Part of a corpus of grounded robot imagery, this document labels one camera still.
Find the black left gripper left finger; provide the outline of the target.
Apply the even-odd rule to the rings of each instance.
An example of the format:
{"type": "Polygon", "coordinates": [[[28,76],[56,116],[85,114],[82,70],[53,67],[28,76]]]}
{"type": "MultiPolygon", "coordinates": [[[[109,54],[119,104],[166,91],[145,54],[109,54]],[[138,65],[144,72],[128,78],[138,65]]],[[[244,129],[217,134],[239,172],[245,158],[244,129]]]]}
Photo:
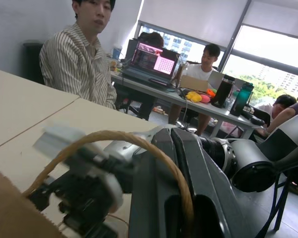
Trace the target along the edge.
{"type": "Polygon", "coordinates": [[[140,155],[134,175],[128,238],[191,238],[194,208],[188,183],[179,168],[171,129],[149,131],[154,146],[169,160],[150,151],[140,155]]]}

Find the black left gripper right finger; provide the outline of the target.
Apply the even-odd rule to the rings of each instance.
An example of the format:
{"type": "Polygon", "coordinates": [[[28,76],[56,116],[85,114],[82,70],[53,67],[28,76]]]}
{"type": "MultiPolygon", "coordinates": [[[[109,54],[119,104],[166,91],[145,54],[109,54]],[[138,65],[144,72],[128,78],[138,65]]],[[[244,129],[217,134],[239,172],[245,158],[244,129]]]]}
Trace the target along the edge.
{"type": "Polygon", "coordinates": [[[239,238],[239,205],[230,182],[201,138],[172,129],[178,165],[193,198],[192,238],[239,238]]]}

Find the brown paper bag rope handle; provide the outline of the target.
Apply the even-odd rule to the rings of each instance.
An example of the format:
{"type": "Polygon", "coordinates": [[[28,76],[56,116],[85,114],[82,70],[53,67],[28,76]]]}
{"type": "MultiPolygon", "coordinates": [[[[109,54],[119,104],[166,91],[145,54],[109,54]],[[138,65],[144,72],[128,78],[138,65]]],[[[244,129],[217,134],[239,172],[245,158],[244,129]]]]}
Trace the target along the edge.
{"type": "Polygon", "coordinates": [[[62,234],[56,226],[38,212],[25,197],[36,190],[48,174],[59,163],[73,155],[77,149],[88,143],[107,140],[126,141],[140,146],[168,166],[178,183],[186,224],[185,235],[190,237],[190,230],[194,222],[194,208],[188,184],[180,169],[162,150],[144,139],[123,131],[103,130],[86,135],[63,149],[24,193],[20,193],[11,181],[0,173],[0,238],[7,238],[8,235],[11,235],[12,238],[31,238],[36,233],[35,229],[40,229],[43,232],[39,238],[62,238],[62,234]]]}

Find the yellow plush toy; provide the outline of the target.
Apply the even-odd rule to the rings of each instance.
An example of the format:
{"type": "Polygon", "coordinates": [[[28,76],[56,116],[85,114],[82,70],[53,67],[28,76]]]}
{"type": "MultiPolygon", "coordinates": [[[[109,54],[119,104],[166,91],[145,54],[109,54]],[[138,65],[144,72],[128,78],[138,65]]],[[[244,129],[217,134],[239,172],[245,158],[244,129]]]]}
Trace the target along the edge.
{"type": "Polygon", "coordinates": [[[193,103],[197,103],[200,102],[202,100],[202,96],[200,94],[198,94],[197,92],[194,91],[190,91],[186,94],[186,99],[193,102],[193,103]]]}

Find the silver robot body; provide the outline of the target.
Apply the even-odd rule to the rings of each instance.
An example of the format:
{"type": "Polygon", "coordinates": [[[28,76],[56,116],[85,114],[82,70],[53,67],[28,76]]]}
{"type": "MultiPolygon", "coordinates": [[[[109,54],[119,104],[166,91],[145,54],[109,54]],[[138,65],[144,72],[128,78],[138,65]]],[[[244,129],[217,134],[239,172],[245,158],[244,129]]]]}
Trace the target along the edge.
{"type": "Polygon", "coordinates": [[[279,172],[298,167],[298,115],[278,126],[259,149],[279,172]]]}

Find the grey office desk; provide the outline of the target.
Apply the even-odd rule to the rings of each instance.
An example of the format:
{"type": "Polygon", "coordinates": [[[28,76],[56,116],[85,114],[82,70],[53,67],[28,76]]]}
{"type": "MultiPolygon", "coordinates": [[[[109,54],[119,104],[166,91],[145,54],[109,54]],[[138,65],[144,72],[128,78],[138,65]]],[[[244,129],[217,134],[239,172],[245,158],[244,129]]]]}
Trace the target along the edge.
{"type": "Polygon", "coordinates": [[[168,92],[166,90],[160,90],[153,88],[151,86],[143,85],[137,81],[132,80],[129,77],[124,77],[121,73],[110,72],[111,78],[114,82],[118,84],[122,84],[126,87],[132,88],[134,90],[149,94],[158,99],[162,99],[168,101],[173,104],[180,105],[182,107],[186,107],[188,109],[194,110],[198,113],[203,113],[205,115],[209,115],[218,120],[218,123],[215,125],[211,137],[216,137],[221,125],[223,122],[229,122],[243,129],[243,133],[241,138],[248,139],[252,132],[259,128],[259,126],[251,123],[243,116],[233,116],[226,109],[220,109],[212,106],[211,104],[203,104],[203,103],[192,103],[190,101],[186,101],[182,99],[176,92],[168,92]]]}

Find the teal drinking bottle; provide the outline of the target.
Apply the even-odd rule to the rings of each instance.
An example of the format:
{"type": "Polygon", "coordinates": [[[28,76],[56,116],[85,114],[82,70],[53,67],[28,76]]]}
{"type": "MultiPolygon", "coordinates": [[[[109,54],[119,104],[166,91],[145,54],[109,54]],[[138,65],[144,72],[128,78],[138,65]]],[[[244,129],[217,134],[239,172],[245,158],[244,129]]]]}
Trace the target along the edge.
{"type": "Polygon", "coordinates": [[[254,85],[249,82],[245,82],[241,87],[234,104],[231,107],[230,114],[236,117],[239,117],[248,102],[252,91],[254,89],[254,85]]]}

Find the black drinking bottle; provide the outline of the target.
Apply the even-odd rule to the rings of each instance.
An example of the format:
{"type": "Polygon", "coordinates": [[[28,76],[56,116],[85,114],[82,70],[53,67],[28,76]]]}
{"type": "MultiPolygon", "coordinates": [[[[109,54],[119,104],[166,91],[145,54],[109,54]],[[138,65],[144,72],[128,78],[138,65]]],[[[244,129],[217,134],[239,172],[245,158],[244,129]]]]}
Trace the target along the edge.
{"type": "Polygon", "coordinates": [[[235,78],[229,75],[224,75],[221,83],[219,85],[219,88],[217,89],[216,95],[211,100],[211,104],[217,108],[223,108],[224,103],[229,96],[233,85],[235,82],[235,78]]]}

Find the person in purple shirt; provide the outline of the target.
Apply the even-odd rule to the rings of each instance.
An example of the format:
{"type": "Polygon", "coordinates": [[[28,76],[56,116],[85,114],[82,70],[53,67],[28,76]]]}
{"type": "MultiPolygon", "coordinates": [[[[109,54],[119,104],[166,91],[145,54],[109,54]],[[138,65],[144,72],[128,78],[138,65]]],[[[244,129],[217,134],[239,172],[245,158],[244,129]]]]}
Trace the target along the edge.
{"type": "Polygon", "coordinates": [[[271,122],[270,126],[263,131],[263,137],[267,138],[278,126],[298,115],[298,102],[294,105],[284,109],[277,117],[271,122]]]}

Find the brown cardboard box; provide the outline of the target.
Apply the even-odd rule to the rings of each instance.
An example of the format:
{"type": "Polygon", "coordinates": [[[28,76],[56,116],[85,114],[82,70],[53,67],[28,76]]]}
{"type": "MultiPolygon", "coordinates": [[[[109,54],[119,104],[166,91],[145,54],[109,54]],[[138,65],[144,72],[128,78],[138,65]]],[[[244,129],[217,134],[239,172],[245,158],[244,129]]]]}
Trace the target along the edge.
{"type": "Polygon", "coordinates": [[[191,76],[183,75],[179,84],[180,88],[186,88],[193,91],[206,92],[209,84],[208,81],[197,79],[191,76]]]}

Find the black open laptop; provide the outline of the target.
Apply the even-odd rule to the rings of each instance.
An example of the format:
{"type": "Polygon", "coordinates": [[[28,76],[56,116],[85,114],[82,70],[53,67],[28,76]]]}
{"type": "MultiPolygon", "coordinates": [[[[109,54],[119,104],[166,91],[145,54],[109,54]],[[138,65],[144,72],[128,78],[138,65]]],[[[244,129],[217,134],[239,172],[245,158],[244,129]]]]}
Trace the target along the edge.
{"type": "Polygon", "coordinates": [[[175,51],[138,41],[122,75],[161,87],[171,87],[179,57],[180,54],[175,51]]]}

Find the person in white t-shirt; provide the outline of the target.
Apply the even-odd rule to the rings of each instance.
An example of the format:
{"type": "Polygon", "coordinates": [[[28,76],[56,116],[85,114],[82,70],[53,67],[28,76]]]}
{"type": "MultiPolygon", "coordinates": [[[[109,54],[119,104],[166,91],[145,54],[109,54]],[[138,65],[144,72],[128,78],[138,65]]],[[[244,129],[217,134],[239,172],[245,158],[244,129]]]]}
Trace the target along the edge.
{"type": "MultiPolygon", "coordinates": [[[[216,44],[208,44],[205,46],[200,64],[190,64],[187,69],[183,71],[183,75],[187,75],[199,80],[208,81],[210,75],[215,70],[213,63],[218,60],[221,50],[216,44]]],[[[168,123],[176,124],[180,115],[182,107],[180,105],[172,104],[168,115],[168,123]]],[[[205,114],[198,115],[198,128],[195,132],[196,135],[201,136],[211,117],[205,114]]]]}

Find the man in striped shirt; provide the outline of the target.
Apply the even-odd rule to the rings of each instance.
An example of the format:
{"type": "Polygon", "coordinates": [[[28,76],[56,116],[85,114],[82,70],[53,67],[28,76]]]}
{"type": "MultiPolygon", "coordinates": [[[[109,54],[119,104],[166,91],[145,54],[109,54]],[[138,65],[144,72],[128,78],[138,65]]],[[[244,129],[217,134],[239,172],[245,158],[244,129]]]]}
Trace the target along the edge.
{"type": "Polygon", "coordinates": [[[47,40],[39,55],[46,86],[116,109],[110,64],[98,35],[116,0],[72,0],[76,22],[47,40]]]}

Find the black office chair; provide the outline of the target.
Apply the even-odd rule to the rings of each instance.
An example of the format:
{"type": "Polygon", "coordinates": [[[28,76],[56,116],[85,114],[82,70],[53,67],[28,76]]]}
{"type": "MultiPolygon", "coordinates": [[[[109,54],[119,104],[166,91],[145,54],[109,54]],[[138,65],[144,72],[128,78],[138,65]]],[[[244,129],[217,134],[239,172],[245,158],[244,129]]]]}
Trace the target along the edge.
{"type": "Polygon", "coordinates": [[[44,85],[44,79],[40,68],[39,55],[43,47],[40,42],[26,42],[24,46],[26,79],[44,85]]]}

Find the dark-haired person behind laptop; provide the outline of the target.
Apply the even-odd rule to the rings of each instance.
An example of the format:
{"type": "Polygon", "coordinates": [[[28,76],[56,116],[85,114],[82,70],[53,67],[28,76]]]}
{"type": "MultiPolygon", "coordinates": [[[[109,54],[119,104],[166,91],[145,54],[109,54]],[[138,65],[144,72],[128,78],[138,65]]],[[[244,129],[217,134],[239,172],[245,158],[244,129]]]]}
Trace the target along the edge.
{"type": "Polygon", "coordinates": [[[138,40],[141,42],[149,43],[156,47],[163,48],[164,46],[164,40],[161,37],[161,35],[158,34],[157,32],[152,32],[152,33],[142,32],[141,35],[138,37],[138,40]]]}

